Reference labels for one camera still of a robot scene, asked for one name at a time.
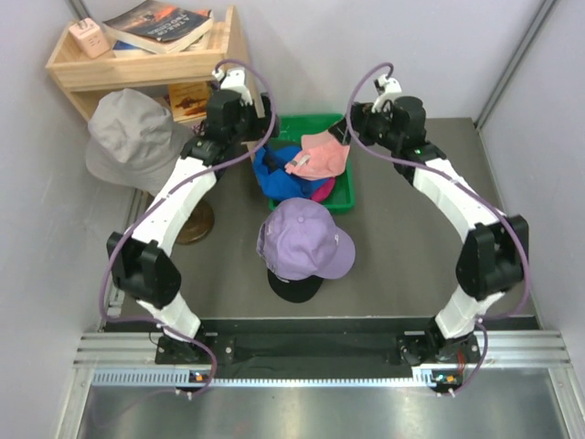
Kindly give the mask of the light pink cap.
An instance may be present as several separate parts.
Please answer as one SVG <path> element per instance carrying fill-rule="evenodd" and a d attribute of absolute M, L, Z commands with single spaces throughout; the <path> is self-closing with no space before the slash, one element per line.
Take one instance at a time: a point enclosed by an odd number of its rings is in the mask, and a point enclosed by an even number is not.
<path fill-rule="evenodd" d="M 345 172 L 350 146 L 341 144 L 329 132 L 304 134 L 301 137 L 301 148 L 286 163 L 284 170 L 287 174 L 315 181 L 338 177 Z"/>

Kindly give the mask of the grey bucket hat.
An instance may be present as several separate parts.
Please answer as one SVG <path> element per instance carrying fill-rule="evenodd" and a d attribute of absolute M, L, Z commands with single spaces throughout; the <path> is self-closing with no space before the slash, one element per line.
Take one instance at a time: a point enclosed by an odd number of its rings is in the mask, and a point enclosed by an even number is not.
<path fill-rule="evenodd" d="M 165 185 L 194 133 L 134 89 L 102 97 L 88 122 L 86 167 L 98 179 L 151 195 Z"/>

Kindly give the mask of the lavender baseball cap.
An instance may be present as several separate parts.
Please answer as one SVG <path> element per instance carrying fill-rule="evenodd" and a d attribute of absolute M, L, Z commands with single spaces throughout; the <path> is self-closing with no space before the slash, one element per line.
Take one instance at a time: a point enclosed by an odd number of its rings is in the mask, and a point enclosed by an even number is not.
<path fill-rule="evenodd" d="M 267 269 L 286 281 L 340 279 L 356 259 L 353 240 L 337 227 L 329 210 L 305 198 L 278 205 L 261 224 L 256 251 Z"/>

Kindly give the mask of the black baseball cap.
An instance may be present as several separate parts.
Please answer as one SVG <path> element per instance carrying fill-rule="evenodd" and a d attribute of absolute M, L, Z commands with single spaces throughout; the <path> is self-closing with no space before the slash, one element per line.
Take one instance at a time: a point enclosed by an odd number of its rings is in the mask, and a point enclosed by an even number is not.
<path fill-rule="evenodd" d="M 281 279 L 270 270 L 267 271 L 267 278 L 272 291 L 281 299 L 293 304 L 311 300 L 324 282 L 323 278 L 314 275 L 296 281 Z"/>

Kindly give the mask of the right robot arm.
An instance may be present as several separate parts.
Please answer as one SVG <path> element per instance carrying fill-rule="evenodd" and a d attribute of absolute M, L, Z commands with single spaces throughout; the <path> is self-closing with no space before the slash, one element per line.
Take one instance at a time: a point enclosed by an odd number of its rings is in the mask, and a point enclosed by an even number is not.
<path fill-rule="evenodd" d="M 446 154 L 427 138 L 426 111 L 420 99 L 398 97 L 376 111 L 371 103 L 352 104 L 329 133 L 347 145 L 386 148 L 394 167 L 453 225 L 463 246 L 456 263 L 457 287 L 427 330 L 429 355 L 445 362 L 455 356 L 478 317 L 527 272 L 529 228 L 520 215 L 507 217 L 486 205 L 455 171 Z"/>

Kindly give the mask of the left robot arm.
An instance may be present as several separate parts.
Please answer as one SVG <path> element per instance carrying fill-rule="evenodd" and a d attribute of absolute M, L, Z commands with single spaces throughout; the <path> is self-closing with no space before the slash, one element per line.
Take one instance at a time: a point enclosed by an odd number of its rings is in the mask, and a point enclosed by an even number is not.
<path fill-rule="evenodd" d="M 264 116 L 243 86 L 213 91 L 202 131 L 188 140 L 171 176 L 147 211 L 125 233 L 107 242 L 108 273 L 115 287 L 151 315 L 152 322 L 176 339 L 175 351 L 187 362 L 207 354 L 207 341 L 197 333 L 200 318 L 181 295 L 182 275 L 171 254 L 179 231 L 196 205 L 213 188 L 218 175 L 243 161 L 234 149 L 247 142 L 265 146 L 279 132 L 271 95 L 261 94 Z"/>

